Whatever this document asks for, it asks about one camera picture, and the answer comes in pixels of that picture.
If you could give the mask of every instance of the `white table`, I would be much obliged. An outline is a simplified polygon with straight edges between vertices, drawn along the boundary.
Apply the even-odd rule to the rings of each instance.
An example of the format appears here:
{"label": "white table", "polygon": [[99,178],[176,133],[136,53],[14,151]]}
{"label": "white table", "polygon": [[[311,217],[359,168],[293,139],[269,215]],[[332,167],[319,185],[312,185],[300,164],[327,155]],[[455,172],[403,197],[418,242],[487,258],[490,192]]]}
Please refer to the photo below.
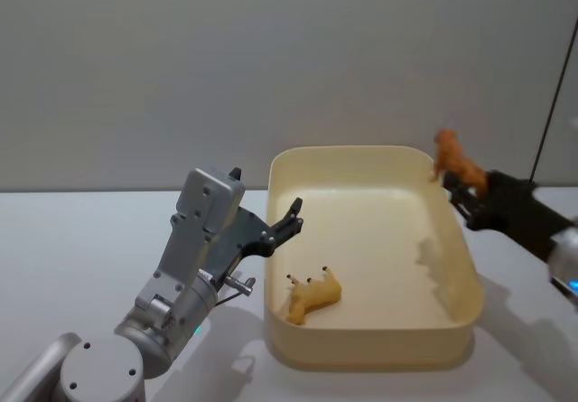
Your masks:
{"label": "white table", "polygon": [[[578,214],[578,189],[540,198]],[[177,192],[0,194],[0,392],[63,332],[112,332],[156,268]],[[265,216],[266,192],[243,205]],[[154,402],[575,402],[578,315],[547,282],[545,265],[492,232],[464,232],[487,294],[471,358],[429,373],[306,373],[263,342],[264,259],[239,267],[256,291],[215,309],[162,377]]]}

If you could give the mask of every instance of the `cream plastic tray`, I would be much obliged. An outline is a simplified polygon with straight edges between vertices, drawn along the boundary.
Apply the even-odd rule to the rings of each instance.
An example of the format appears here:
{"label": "cream plastic tray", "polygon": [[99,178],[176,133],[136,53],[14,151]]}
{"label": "cream plastic tray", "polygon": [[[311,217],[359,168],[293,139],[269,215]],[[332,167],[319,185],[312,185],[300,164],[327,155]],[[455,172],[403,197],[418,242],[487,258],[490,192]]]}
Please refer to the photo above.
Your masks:
{"label": "cream plastic tray", "polygon": [[[439,369],[461,362],[483,295],[432,159],[402,146],[296,148],[273,161],[267,218],[303,198],[303,231],[266,263],[266,337],[298,369]],[[284,318],[291,283],[329,266],[341,301]]]}

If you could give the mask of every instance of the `orange toy dog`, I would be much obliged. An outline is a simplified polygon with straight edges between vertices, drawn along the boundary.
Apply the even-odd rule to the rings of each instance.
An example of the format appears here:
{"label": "orange toy dog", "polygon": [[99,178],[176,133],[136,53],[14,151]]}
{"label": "orange toy dog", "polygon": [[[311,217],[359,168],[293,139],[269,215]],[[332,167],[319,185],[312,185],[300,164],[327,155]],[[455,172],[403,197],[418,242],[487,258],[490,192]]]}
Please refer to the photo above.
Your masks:
{"label": "orange toy dog", "polygon": [[291,290],[289,314],[285,318],[286,321],[303,325],[308,312],[335,304],[341,299],[341,285],[328,267],[324,266],[323,271],[325,272],[323,280],[308,278],[307,285],[287,275],[294,286]]}
{"label": "orange toy dog", "polygon": [[435,143],[438,149],[432,181],[436,181],[442,171],[452,172],[461,182],[473,187],[477,197],[485,196],[488,177],[478,165],[463,155],[457,133],[451,129],[441,129],[435,136]]}

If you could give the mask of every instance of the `plastic figurine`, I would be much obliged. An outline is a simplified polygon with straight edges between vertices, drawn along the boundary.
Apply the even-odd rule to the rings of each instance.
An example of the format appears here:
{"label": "plastic figurine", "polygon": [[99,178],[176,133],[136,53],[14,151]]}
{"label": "plastic figurine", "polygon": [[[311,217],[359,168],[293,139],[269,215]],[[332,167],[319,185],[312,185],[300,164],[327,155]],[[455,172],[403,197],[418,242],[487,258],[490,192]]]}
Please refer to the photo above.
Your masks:
{"label": "plastic figurine", "polygon": [[438,145],[437,160],[433,168],[432,182],[437,181],[440,172],[452,172],[459,180],[473,187],[476,197],[483,197],[488,192],[488,177],[470,158],[463,155],[458,134],[451,129],[441,129],[435,136]]}
{"label": "plastic figurine", "polygon": [[293,288],[286,321],[303,325],[308,312],[335,304],[341,299],[341,285],[328,267],[324,266],[323,271],[323,280],[308,278],[307,284],[287,275],[293,283]]}

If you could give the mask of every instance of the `white wall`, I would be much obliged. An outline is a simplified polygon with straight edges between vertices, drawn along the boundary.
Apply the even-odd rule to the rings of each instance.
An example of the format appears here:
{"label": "white wall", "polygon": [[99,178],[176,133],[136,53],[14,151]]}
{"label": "white wall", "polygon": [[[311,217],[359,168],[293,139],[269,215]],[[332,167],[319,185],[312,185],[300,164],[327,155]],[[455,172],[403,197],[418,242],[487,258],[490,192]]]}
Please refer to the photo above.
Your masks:
{"label": "white wall", "polygon": [[578,0],[0,0],[0,189],[179,188],[462,133],[528,176]]}
{"label": "white wall", "polygon": [[578,44],[574,45],[560,88],[536,181],[578,185]]}

